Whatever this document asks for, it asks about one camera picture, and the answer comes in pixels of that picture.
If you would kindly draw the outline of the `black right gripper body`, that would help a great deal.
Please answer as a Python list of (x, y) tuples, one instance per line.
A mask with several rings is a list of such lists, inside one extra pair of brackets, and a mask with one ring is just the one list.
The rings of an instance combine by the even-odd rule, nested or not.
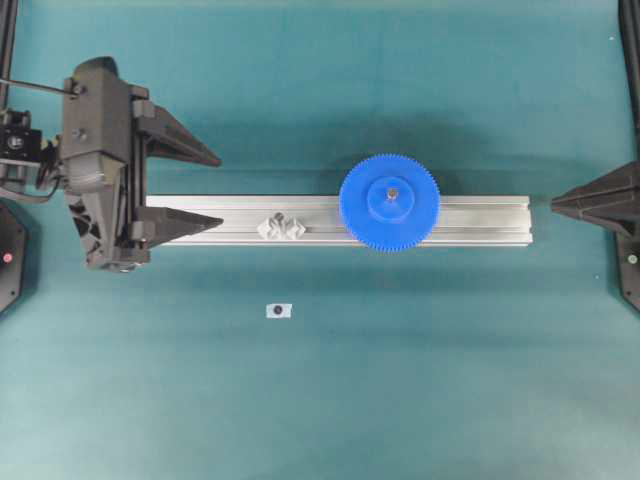
[(624, 299), (639, 311), (639, 200), (620, 206), (625, 234), (618, 235), (619, 283)]

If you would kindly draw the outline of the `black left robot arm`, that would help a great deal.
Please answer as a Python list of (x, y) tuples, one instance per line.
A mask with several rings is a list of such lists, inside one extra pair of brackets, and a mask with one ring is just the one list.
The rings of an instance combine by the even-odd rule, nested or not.
[(93, 270), (129, 272), (152, 248), (222, 225), (220, 218), (146, 203), (150, 156), (217, 167), (220, 159), (137, 86), (124, 112), (90, 131), (70, 120), (55, 140), (32, 128), (29, 112), (1, 113), (1, 196), (41, 204), (63, 190)]

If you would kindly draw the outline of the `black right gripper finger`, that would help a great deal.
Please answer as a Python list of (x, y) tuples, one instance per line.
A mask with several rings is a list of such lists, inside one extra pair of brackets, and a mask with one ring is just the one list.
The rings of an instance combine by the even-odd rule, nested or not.
[(574, 207), (563, 207), (555, 204), (551, 205), (551, 211), (560, 215), (564, 215), (574, 220), (583, 221), (583, 222), (600, 226), (608, 231), (611, 231), (617, 234), (621, 234), (621, 235), (625, 234), (625, 225), (615, 219), (600, 217), (598, 215), (591, 215), (589, 213), (585, 213), (584, 211)]
[(596, 208), (633, 199), (639, 192), (639, 162), (626, 165), (576, 187), (551, 201), (552, 208)]

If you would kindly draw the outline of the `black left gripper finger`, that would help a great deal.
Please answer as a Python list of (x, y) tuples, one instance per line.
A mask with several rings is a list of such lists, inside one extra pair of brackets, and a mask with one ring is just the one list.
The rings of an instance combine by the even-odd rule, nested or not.
[(150, 100), (133, 102), (136, 132), (149, 156), (219, 167), (222, 160), (171, 113)]
[(209, 217), (167, 207), (138, 207), (130, 223), (130, 240), (153, 248), (172, 240), (195, 235), (223, 224)]

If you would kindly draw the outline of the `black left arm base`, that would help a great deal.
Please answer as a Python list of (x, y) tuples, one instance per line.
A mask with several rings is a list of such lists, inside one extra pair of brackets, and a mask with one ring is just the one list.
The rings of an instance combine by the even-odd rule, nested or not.
[(5, 203), (1, 203), (0, 307), (5, 314), (21, 297), (28, 230)]

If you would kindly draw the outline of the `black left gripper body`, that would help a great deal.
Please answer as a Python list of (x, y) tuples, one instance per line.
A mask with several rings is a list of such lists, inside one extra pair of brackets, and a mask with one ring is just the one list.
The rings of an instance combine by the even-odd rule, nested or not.
[(92, 270), (129, 272), (150, 261), (150, 249), (130, 240), (130, 223), (138, 207), (146, 205), (146, 145), (136, 132), (133, 102), (145, 100), (129, 85), (132, 113), (132, 149), (120, 179), (111, 187), (90, 193), (64, 193)]

